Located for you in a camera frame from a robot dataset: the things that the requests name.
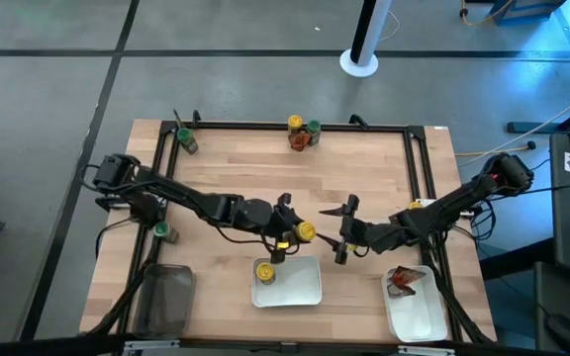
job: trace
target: orange object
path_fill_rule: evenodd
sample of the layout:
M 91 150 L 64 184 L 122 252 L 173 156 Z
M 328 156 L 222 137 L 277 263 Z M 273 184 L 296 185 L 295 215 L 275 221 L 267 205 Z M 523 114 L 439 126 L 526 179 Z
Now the orange object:
M 309 144 L 312 136 L 308 133 L 290 133 L 288 138 L 292 149 L 302 152 L 305 146 Z

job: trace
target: black equipment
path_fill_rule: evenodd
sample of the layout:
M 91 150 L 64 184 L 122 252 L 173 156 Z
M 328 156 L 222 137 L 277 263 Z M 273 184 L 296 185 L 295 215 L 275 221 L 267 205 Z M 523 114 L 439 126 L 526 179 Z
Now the black equipment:
M 124 154 L 105 157 L 102 164 L 97 167 L 93 186 L 84 182 L 86 168 L 81 172 L 82 184 L 104 195 L 96 199 L 99 206 L 109 211 L 115 204 L 127 203 L 132 216 L 147 227 L 152 227 L 161 221 L 163 204 L 159 199 L 162 199 L 192 210 L 201 220 L 215 228 L 234 228 L 259 235 L 270 253 L 272 263 L 281 263 L 285 260 L 286 254 L 298 251 L 297 248 L 293 252 L 287 252 L 288 247 L 279 248 L 279 242 L 286 242 L 281 243 L 281 246 L 309 243 L 309 240 L 300 238 L 296 233 L 296 226 L 303 220 L 289 207 L 291 195 L 288 193 L 281 195 L 274 206 L 259 199 L 246 200 L 240 195 L 204 194 L 167 179 L 150 168 L 141 166 L 135 157 Z M 428 236 L 448 231 L 459 219 L 462 211 L 471 209 L 477 203 L 494 195 L 513 197 L 524 192 L 531 186 L 532 180 L 533 172 L 517 156 L 501 153 L 490 158 L 478 175 L 457 190 L 427 207 L 398 212 L 389 217 L 387 223 L 371 223 L 357 219 L 355 213 L 359 199 L 350 195 L 347 203 L 340 208 L 321 212 L 342 218 L 339 230 L 341 241 L 322 235 L 319 237 L 332 247 L 335 252 L 335 262 L 338 264 L 346 263 L 351 246 L 363 246 L 379 254 L 400 246 L 419 244 L 427 250 L 422 254 L 423 263 L 432 269 L 436 286 L 471 341 L 492 344 L 493 342 L 470 319 L 438 273 L 429 251 L 432 245 Z M 267 243 L 266 237 L 274 238 L 275 243 L 273 245 Z M 142 282 L 144 269 L 153 263 L 149 257 L 134 282 L 128 286 L 103 321 L 92 331 L 79 337 L 81 343 L 98 343 L 99 336 L 109 332 L 119 312 L 125 307 L 125 301 L 133 296 Z M 112 346 L 119 343 L 115 343 L 115 339 L 115 336 L 107 338 Z M 62 340 L 62 354 L 73 352 L 72 342 L 72 338 Z M 108 352 L 107 343 L 104 346 L 104 349 L 98 348 L 99 353 Z

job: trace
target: green jar lid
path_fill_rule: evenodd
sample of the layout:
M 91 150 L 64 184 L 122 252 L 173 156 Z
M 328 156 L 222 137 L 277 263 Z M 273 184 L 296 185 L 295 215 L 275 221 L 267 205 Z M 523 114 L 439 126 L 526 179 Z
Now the green jar lid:
M 181 128 L 177 132 L 177 139 L 179 139 L 182 142 L 190 139 L 192 136 L 193 136 L 193 133 L 191 133 L 190 130 L 188 130 L 186 128 Z
M 153 227 L 153 234 L 157 237 L 164 237 L 168 235 L 168 223 L 166 222 L 158 222 Z
M 311 120 L 307 124 L 307 130 L 310 133 L 317 133 L 318 131 L 321 130 L 321 122 L 319 122 L 318 120 Z

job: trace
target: white cable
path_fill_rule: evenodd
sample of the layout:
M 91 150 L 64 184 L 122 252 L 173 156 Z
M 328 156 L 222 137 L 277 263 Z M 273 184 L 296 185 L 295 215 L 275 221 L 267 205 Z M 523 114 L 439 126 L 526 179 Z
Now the white cable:
M 384 41 L 384 40 L 388 40 L 388 39 L 392 38 L 393 36 L 395 36 L 395 34 L 397 33 L 397 31 L 398 31 L 398 30 L 400 29 L 400 27 L 402 26 L 402 24 L 400 24 L 400 21 L 397 20 L 397 17 L 391 12 L 391 10 L 389 10 L 388 13 L 393 17 L 393 19 L 395 19 L 395 22 L 397 23 L 397 27 L 395 28 L 395 30 L 393 30 L 393 33 L 392 33 L 391 35 L 381 38 L 381 39 L 378 41 L 378 43 L 379 43 L 379 42 L 382 42 L 382 41 Z
M 568 112 L 569 110 L 570 110 L 570 105 L 569 105 L 568 108 L 562 110 L 560 113 L 558 113 L 558 115 L 554 116 L 551 120 L 547 121 L 546 123 L 544 123 L 544 124 L 538 126 L 537 128 L 535 128 L 535 129 L 533 129 L 533 130 L 531 130 L 531 131 L 529 131 L 529 132 L 527 132 L 527 133 L 523 133 L 523 134 L 521 134 L 520 136 L 518 136 L 518 137 L 516 137 L 516 138 L 510 139 L 509 141 L 507 141 L 507 142 L 501 144 L 501 145 L 498 146 L 498 147 L 495 147 L 495 148 L 493 148 L 493 149 L 490 149 L 489 151 L 487 151 L 487 152 L 481 154 L 480 156 L 478 156 L 478 157 L 476 157 L 476 158 L 472 158 L 472 159 L 470 159 L 469 161 L 467 161 L 467 162 L 465 162 L 465 163 L 463 163 L 463 164 L 459 164 L 459 168 L 460 168 L 460 167 L 463 167 L 463 166 L 466 166 L 466 165 L 468 165 L 468 164 L 470 164 L 470 163 L 476 161 L 477 159 L 481 159 L 481 158 L 485 157 L 485 156 L 488 155 L 488 154 L 492 154 L 492 153 L 494 153 L 495 151 L 497 151 L 497 150 L 499 150 L 499 149 L 501 149 L 501 148 L 503 148 L 503 147 L 505 147 L 505 146 L 507 146 L 507 145 L 510 145 L 510 144 L 516 142 L 516 141 L 519 140 L 519 139 L 522 139 L 522 138 L 524 138 L 524 137 L 527 137 L 527 136 L 530 135 L 530 134 L 535 133 L 536 131 L 538 131 L 538 130 L 544 128 L 545 126 L 547 126 L 547 125 L 553 123 L 554 121 L 558 120 L 562 115 L 564 115 L 564 113 Z

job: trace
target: gray tray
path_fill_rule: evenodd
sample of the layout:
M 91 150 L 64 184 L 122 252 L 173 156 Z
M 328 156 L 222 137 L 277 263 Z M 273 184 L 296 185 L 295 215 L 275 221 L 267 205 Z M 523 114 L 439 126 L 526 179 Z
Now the gray tray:
M 323 299 L 321 266 L 314 256 L 287 257 L 285 262 L 272 265 L 274 282 L 263 284 L 254 271 L 269 258 L 257 258 L 252 263 L 252 302 L 259 308 L 314 306 Z

